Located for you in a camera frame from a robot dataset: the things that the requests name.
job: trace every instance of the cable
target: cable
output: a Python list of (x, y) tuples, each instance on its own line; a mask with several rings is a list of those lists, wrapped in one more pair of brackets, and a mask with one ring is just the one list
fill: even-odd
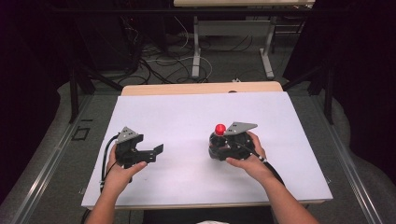
[[(150, 62), (155, 62), (156, 64), (160, 65), (160, 66), (171, 66), (171, 65), (175, 65), (177, 63), (180, 63), (180, 56), (177, 55), (177, 53), (174, 53), (175, 56), (172, 56), (170, 54), (167, 55), (160, 55), (158, 56), (155, 60), (150, 60)], [(162, 60), (160, 59), (160, 57), (165, 56), (165, 57), (169, 57), (171, 58), (171, 60)]]
[[(169, 62), (169, 63), (170, 63), (170, 62), (174, 62), (174, 61), (184, 61), (184, 60), (193, 59), (193, 58), (194, 58), (194, 56), (187, 57), (187, 58), (183, 58), (183, 59), (175, 59), (175, 60), (149, 60), (149, 61), (146, 61), (146, 62), (147, 62), (147, 63), (152, 63), (152, 62)], [(201, 83), (203, 83), (205, 80), (208, 80), (209, 77), (212, 75), (213, 67), (212, 67), (212, 64), (209, 62), (208, 59), (203, 58), (203, 57), (199, 57), (199, 58), (205, 60), (205, 61), (207, 62), (207, 64), (209, 65), (209, 67), (210, 67), (209, 74), (208, 74), (207, 77), (204, 78), (204, 80), (201, 82)]]
[(107, 177), (108, 173), (111, 171), (111, 169), (113, 168), (113, 166), (114, 166), (115, 164), (117, 164), (116, 161), (110, 166), (110, 168), (108, 168), (108, 171), (106, 171), (106, 175), (105, 175), (104, 181), (106, 180), (106, 177)]
[(259, 160), (273, 173), (274, 177), (283, 185), (285, 186), (285, 183), (282, 180), (282, 177), (280, 177), (279, 173), (276, 171), (276, 169), (268, 162), (267, 159), (263, 158), (259, 153), (257, 153), (255, 150), (252, 150), (248, 147), (245, 147), (244, 145), (234, 142), (234, 141), (229, 141), (229, 143), (236, 144), (244, 149), (246, 149), (248, 152), (259, 158)]
[(84, 224), (85, 223), (85, 221), (87, 220), (87, 217), (90, 215), (90, 212), (91, 212), (91, 210), (90, 209), (86, 209), (85, 210), (85, 212), (84, 212), (84, 214), (82, 215), (82, 218), (81, 218), (81, 224)]
[(184, 29), (184, 32), (185, 32), (184, 34), (186, 36), (186, 43), (183, 46), (180, 47), (180, 49), (183, 49), (189, 43), (189, 32), (187, 32), (186, 27), (184, 27), (184, 25), (181, 23), (181, 21), (177, 17), (174, 17), (174, 18), (178, 21), (178, 23)]
[(240, 45), (242, 45), (242, 43), (244, 43), (246, 39), (248, 39), (248, 35), (245, 36), (245, 38), (241, 42), (239, 42), (239, 44), (237, 44), (235, 47), (233, 47), (231, 49), (205, 49), (205, 48), (202, 48), (201, 46), (200, 46), (200, 48), (202, 49), (202, 51), (207, 51), (207, 52), (244, 51), (244, 50), (247, 50), (248, 48), (250, 48), (251, 44), (253, 43), (252, 35), (250, 36), (250, 42), (248, 43), (247, 47), (245, 47), (244, 49), (238, 49), (238, 50), (236, 50), (236, 48), (238, 48)]
[[(159, 66), (164, 66), (164, 67), (166, 67), (166, 66), (172, 66), (172, 65), (175, 65), (175, 64), (179, 63), (179, 64), (182, 66), (182, 68), (184, 68), (184, 69), (186, 70), (187, 76), (188, 76), (188, 77), (190, 76), (190, 71), (189, 71), (189, 69), (188, 69), (188, 68), (186, 67), (186, 65), (184, 65), (184, 63), (182, 63), (179, 59), (173, 58), (173, 57), (169, 56), (169, 57), (173, 58), (173, 60), (171, 60), (171, 61), (165, 61), (165, 60), (159, 60), (160, 57), (161, 57), (161, 56), (157, 57), (157, 59), (154, 61), (154, 62), (155, 62), (156, 64), (158, 64)], [(170, 76), (172, 76), (175, 72), (169, 74), (169, 75), (166, 77), (166, 79), (168, 79)]]
[[(206, 70), (205, 70), (202, 66), (200, 66), (200, 67), (204, 70), (204, 72), (205, 72), (205, 77), (206, 77), (206, 74), (207, 74)], [(177, 71), (179, 71), (180, 69), (182, 69), (182, 67), (181, 67), (181, 68), (178, 68), (176, 71), (174, 71), (173, 73), (169, 74), (166, 78), (169, 78), (170, 76), (174, 75), (174, 74), (175, 74)], [(197, 83), (198, 83), (200, 79), (197, 80), (197, 78), (192, 78), (191, 75), (190, 75), (190, 73), (188, 73), (188, 75), (187, 75), (186, 77), (179, 77), (179, 78), (177, 79), (177, 83), (185, 83), (185, 82), (188, 81), (188, 80), (191, 80), (191, 81), (193, 81), (193, 82), (197, 82)]]
[(132, 214), (132, 211), (129, 210), (129, 216), (128, 216), (128, 223), (129, 223), (129, 224), (131, 224), (131, 214)]
[(145, 66), (151, 72), (152, 75), (154, 75), (156, 78), (161, 80), (163, 83), (174, 84), (173, 82), (169, 81), (165, 77), (161, 76), (158, 72), (154, 71), (144, 59), (141, 59), (140, 62), (142, 63), (143, 66)]
[(128, 76), (128, 77), (125, 77), (125, 78), (120, 79), (117, 83), (118, 83), (118, 84), (121, 84), (122, 81), (124, 81), (124, 80), (126, 80), (126, 79), (128, 79), (128, 78), (131, 78), (131, 77), (138, 77), (138, 78), (143, 79), (144, 81), (141, 82), (141, 83), (138, 83), (138, 84), (136, 84), (136, 85), (143, 85), (143, 84), (148, 85), (148, 84), (149, 84), (149, 77), (150, 77), (150, 76), (151, 76), (151, 73), (149, 73), (148, 78), (143, 78), (143, 77), (140, 77), (140, 76)]
[(119, 137), (119, 133), (117, 135), (114, 135), (108, 142), (105, 148), (105, 152), (103, 154), (103, 163), (102, 163), (102, 176), (101, 176), (101, 183), (100, 183), (100, 191), (102, 192), (103, 185), (105, 184), (105, 178), (106, 178), (106, 159), (107, 159), (107, 152), (108, 152), (108, 147), (110, 146), (111, 142), (113, 142), (115, 139)]

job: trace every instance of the black controller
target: black controller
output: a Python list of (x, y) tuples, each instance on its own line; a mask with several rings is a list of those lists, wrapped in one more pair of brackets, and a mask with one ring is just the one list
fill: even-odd
[(141, 161), (155, 162), (157, 155), (163, 152), (163, 144), (153, 150), (137, 150), (136, 145), (143, 141), (143, 136), (143, 134), (138, 134), (127, 127), (122, 129), (117, 139), (116, 148), (116, 160), (120, 166), (123, 165), (125, 169), (128, 169)]
[(256, 124), (234, 122), (226, 130), (224, 125), (218, 124), (209, 137), (210, 158), (220, 161), (225, 161), (227, 157), (237, 160), (247, 159), (255, 149), (246, 131), (255, 127)]

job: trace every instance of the black cable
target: black cable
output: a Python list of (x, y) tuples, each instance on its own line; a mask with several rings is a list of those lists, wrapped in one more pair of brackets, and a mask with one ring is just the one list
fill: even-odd
[(106, 158), (107, 158), (107, 152), (108, 152), (108, 147), (110, 146), (111, 142), (113, 142), (115, 139), (119, 137), (119, 133), (117, 135), (114, 135), (108, 142), (105, 148), (105, 152), (103, 155), (103, 163), (102, 163), (102, 178), (101, 178), (101, 184), (100, 184), (100, 191), (102, 192), (103, 185), (105, 184), (105, 178), (106, 178)]
[(168, 79), (169, 77), (173, 76), (176, 72), (180, 71), (180, 70), (183, 69), (183, 68), (187, 69), (187, 67), (183, 64), (183, 67), (180, 67), (180, 68), (178, 68), (177, 70), (175, 70), (174, 72), (170, 73), (170, 74), (166, 77), (166, 79)]
[(230, 142), (229, 144), (237, 144), (238, 146), (246, 149), (248, 152), (250, 152), (251, 154), (255, 155), (257, 158), (259, 158), (259, 160), (273, 173), (274, 177), (283, 185), (285, 186), (285, 183), (282, 180), (282, 177), (280, 177), (280, 174), (276, 171), (276, 169), (268, 162), (267, 159), (263, 158), (261, 155), (259, 155), (259, 153), (257, 153), (255, 150), (250, 149), (248, 147), (245, 147), (244, 145), (237, 143), (237, 142)]
[(204, 50), (204, 49), (209, 49), (210, 47), (212, 47), (212, 44), (208, 40), (205, 40), (205, 39), (199, 40), (199, 48), (200, 49)]
[(187, 51), (184, 52), (184, 53), (182, 53), (182, 54), (180, 54), (180, 52), (175, 52), (175, 51), (170, 51), (170, 50), (168, 50), (168, 52), (176, 53), (176, 54), (178, 55), (178, 57), (185, 56), (185, 55), (190, 54), (190, 53), (192, 52), (193, 46), (192, 46), (191, 42), (193, 41), (193, 39), (189, 39), (189, 40), (186, 42), (186, 37), (185, 37), (185, 38), (182, 38), (182, 37), (180, 37), (180, 36), (178, 36), (178, 35), (172, 35), (172, 36), (179, 37), (179, 40), (176, 41), (176, 42), (174, 42), (174, 43), (169, 43), (169, 44), (168, 44), (169, 47), (175, 46), (175, 47), (179, 47), (179, 50), (181, 50), (181, 49), (187, 49)]
[(248, 45), (244, 48), (244, 49), (236, 49), (238, 48), (240, 45), (242, 45), (242, 43), (245, 42), (245, 40), (248, 39), (248, 35), (245, 36), (245, 38), (239, 42), (239, 44), (237, 44), (235, 47), (231, 48), (231, 49), (205, 49), (205, 48), (200, 48), (202, 49), (202, 51), (207, 51), (207, 52), (230, 52), (230, 51), (244, 51), (247, 50), (248, 48), (250, 48), (252, 42), (253, 42), (253, 36), (250, 37), (250, 42), (248, 43)]
[(188, 66), (191, 66), (191, 67), (194, 67), (194, 66), (198, 66), (198, 67), (200, 67), (201, 69), (202, 69), (202, 71), (204, 71), (205, 72), (205, 74), (204, 74), (204, 78), (202, 78), (202, 79), (199, 79), (199, 77), (198, 78), (196, 78), (196, 77), (191, 77), (191, 75), (190, 74), (188, 74), (188, 76), (187, 77), (180, 77), (180, 78), (178, 78), (177, 79), (177, 83), (185, 83), (185, 82), (187, 82), (187, 81), (191, 81), (191, 82), (193, 82), (193, 83), (201, 83), (201, 80), (205, 80), (205, 79), (207, 79), (207, 72), (206, 72), (206, 70), (201, 66), (201, 65), (188, 65)]
[(87, 217), (90, 215), (90, 212), (91, 212), (91, 210), (90, 209), (86, 209), (85, 210), (85, 212), (84, 212), (84, 214), (82, 215), (82, 218), (81, 218), (81, 224), (84, 224), (85, 223), (85, 221), (87, 220)]
[(132, 214), (132, 211), (129, 210), (129, 217), (128, 217), (128, 223), (129, 223), (129, 224), (131, 224), (131, 214)]
[(169, 81), (165, 77), (161, 76), (158, 72), (154, 71), (151, 66), (146, 62), (146, 60), (141, 59), (140, 62), (142, 63), (143, 66), (145, 66), (152, 75), (154, 75), (156, 78), (158, 78), (160, 81), (163, 82), (163, 84), (174, 84), (173, 82)]
[(209, 79), (207, 77), (197, 80), (197, 83), (209, 83)]
[(178, 68), (176, 71), (174, 71), (174, 72), (172, 72), (171, 74), (169, 74), (169, 75), (166, 77), (166, 79), (168, 79), (170, 76), (172, 76), (174, 73), (176, 73), (177, 71), (179, 71), (179, 70), (182, 69), (182, 68), (184, 68), (184, 69), (186, 70), (188, 77), (190, 76), (190, 71), (189, 71), (189, 69), (187, 68), (187, 66), (184, 65), (184, 63), (182, 63), (182, 62), (180, 61), (180, 56), (177, 56), (177, 57), (168, 56), (168, 57), (170, 57), (172, 60), (160, 60), (160, 57), (161, 57), (161, 56), (162, 56), (162, 55), (160, 55), (159, 57), (157, 57), (157, 59), (154, 60), (154, 62), (155, 62), (156, 64), (158, 64), (159, 66), (167, 67), (167, 66), (172, 66), (172, 65), (178, 64), (178, 63), (180, 63), (180, 65), (182, 66), (181, 68)]
[(105, 175), (104, 181), (106, 180), (106, 177), (107, 177), (108, 173), (111, 171), (111, 169), (113, 168), (113, 166), (114, 166), (115, 164), (117, 164), (116, 161), (115, 161), (113, 164), (111, 164), (110, 168), (108, 168), (108, 171), (106, 171), (106, 175)]
[(142, 57), (150, 58), (155, 55), (161, 55), (162, 52), (156, 50), (155, 46), (148, 46), (147, 48), (142, 50)]
[(140, 76), (128, 76), (128, 77), (120, 79), (117, 83), (121, 84), (121, 82), (124, 81), (125, 79), (132, 78), (132, 77), (137, 77), (137, 78), (143, 79), (144, 81), (141, 82), (141, 83), (138, 83), (136, 85), (148, 85), (149, 84), (149, 76), (148, 76), (148, 78), (143, 78), (143, 77), (140, 77)]
[[(174, 54), (176, 54), (176, 56), (171, 56), (171, 55), (169, 55), (169, 53), (168, 54), (166, 54), (166, 55), (159, 55), (155, 60), (153, 60), (156, 64), (158, 64), (159, 66), (164, 66), (164, 67), (166, 67), (166, 66), (172, 66), (172, 65), (175, 65), (175, 64), (178, 64), (178, 63), (180, 63), (180, 57), (177, 55), (177, 53), (174, 53)], [(163, 57), (163, 56), (165, 56), (165, 57), (168, 57), (168, 58), (170, 58), (170, 59), (160, 59), (161, 57)]]

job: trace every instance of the background table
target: background table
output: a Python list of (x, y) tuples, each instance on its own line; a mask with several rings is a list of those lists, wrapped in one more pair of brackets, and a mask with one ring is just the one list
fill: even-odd
[[(127, 96), (134, 88), (140, 91)], [(142, 95), (142, 89), (152, 88), (158, 90)], [(249, 92), (218, 93), (242, 89)], [(181, 90), (188, 94), (173, 94)], [(156, 162), (134, 176), (117, 200), (117, 208), (268, 204), (262, 186), (245, 171), (209, 157), (208, 138), (216, 124), (228, 126), (234, 121), (259, 125), (252, 131), (261, 138), (269, 162), (297, 200), (321, 203), (332, 199), (290, 98), (280, 90), (275, 82), (125, 88), (108, 125), (82, 206), (92, 208), (96, 203), (105, 146), (124, 126), (145, 135), (137, 149), (153, 149), (159, 144), (164, 144), (164, 149)]]
[[(313, 5), (315, 0), (175, 0), (176, 7), (280, 7)], [(260, 49), (262, 64), (268, 79), (275, 78), (270, 60), (268, 58), (272, 37), (275, 34), (276, 17), (269, 21), (198, 21), (194, 17), (194, 60), (192, 77), (199, 76), (201, 49), (199, 46), (200, 35), (255, 35), (265, 36), (264, 48)]]

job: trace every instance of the hand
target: hand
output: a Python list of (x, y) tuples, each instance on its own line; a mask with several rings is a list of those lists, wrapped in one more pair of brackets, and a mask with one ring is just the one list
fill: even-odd
[(128, 169), (120, 167), (116, 163), (116, 147), (117, 145), (114, 145), (113, 148), (111, 148), (106, 166), (108, 174), (106, 176), (105, 186), (102, 193), (109, 193), (118, 197), (125, 190), (131, 177), (145, 168), (147, 163), (145, 161), (141, 161)]
[[(255, 151), (263, 158), (266, 158), (265, 151), (262, 148), (259, 137), (251, 132), (247, 132), (247, 134), (250, 135), (251, 139), (253, 140)], [(233, 158), (227, 158), (226, 161), (232, 166), (244, 169), (248, 175), (259, 182), (261, 182), (261, 180), (266, 177), (274, 176), (273, 173), (264, 164), (262, 164), (259, 158), (254, 155), (251, 155), (247, 159), (241, 161)]]

